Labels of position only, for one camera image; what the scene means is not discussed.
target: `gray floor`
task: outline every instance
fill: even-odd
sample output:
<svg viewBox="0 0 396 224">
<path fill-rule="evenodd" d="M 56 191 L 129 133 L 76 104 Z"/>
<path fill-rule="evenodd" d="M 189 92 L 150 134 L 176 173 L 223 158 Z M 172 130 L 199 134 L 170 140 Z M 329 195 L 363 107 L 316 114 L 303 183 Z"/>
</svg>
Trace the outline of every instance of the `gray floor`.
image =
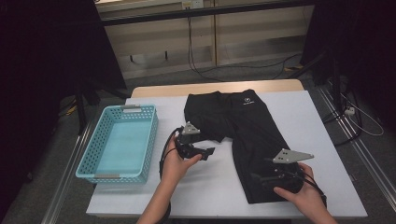
<svg viewBox="0 0 396 224">
<path fill-rule="evenodd" d="M 273 59 L 243 63 L 248 66 L 263 66 L 273 64 L 282 59 Z M 298 57 L 292 58 L 286 62 L 286 66 L 294 66 L 299 62 Z M 214 77 L 224 81 L 237 80 L 263 80 L 271 79 L 279 75 L 282 70 L 282 64 L 269 68 L 221 68 L 211 72 L 203 73 L 206 77 Z M 287 77 L 289 73 L 282 73 L 278 78 Z M 326 89 L 326 86 L 315 86 L 312 82 L 312 76 L 308 74 L 300 77 L 304 87 L 309 91 L 312 100 L 321 117 L 328 115 L 331 110 L 325 104 L 323 97 L 319 93 L 320 89 Z M 135 87 L 150 85 L 167 85 L 183 83 L 206 83 L 214 82 L 212 79 L 203 78 L 191 70 L 172 72 L 161 75 L 152 75 L 147 77 L 136 77 L 127 79 L 128 90 L 130 93 Z M 120 99 L 113 98 L 105 92 L 99 92 L 102 97 L 102 103 L 99 107 L 105 105 L 123 104 Z M 64 99 L 66 104 L 71 99 Z M 363 99 L 359 100 L 360 108 L 375 116 Z M 89 117 L 94 117 L 94 111 L 97 106 L 86 105 Z M 378 132 L 376 125 L 370 119 L 363 117 L 365 129 L 375 133 Z M 340 125 L 334 121 L 326 124 L 326 129 L 334 143 L 342 142 L 347 139 Z M 78 140 L 78 116 L 73 113 L 70 116 L 61 116 L 56 132 L 52 136 L 46 152 L 43 154 L 40 163 L 33 171 L 34 181 L 25 184 L 15 202 L 8 210 L 7 216 L 2 223 L 40 223 L 46 214 L 50 205 L 52 195 L 54 194 L 58 183 L 61 180 L 64 168 L 72 154 L 72 149 Z M 396 181 L 396 141 L 395 133 L 385 130 L 381 136 L 371 136 L 363 133 L 358 139 L 367 146 L 370 153 L 374 156 L 376 162 L 382 168 L 389 180 Z M 343 161 L 347 172 L 355 177 L 353 184 L 359 193 L 363 205 L 368 213 L 368 217 L 350 220 L 338 220 L 340 223 L 396 223 L 395 210 L 389 205 L 388 199 L 384 196 L 383 191 L 375 182 L 366 165 L 361 160 L 357 149 L 353 144 L 348 143 L 337 147 L 341 160 Z M 64 200 L 60 214 L 55 218 L 57 223 L 134 223 L 131 218 L 99 218 L 91 217 L 85 214 L 85 210 L 93 193 L 93 186 L 85 180 L 72 177 L 67 197 Z M 293 220 L 292 223 L 309 223 L 307 220 Z"/>
</svg>

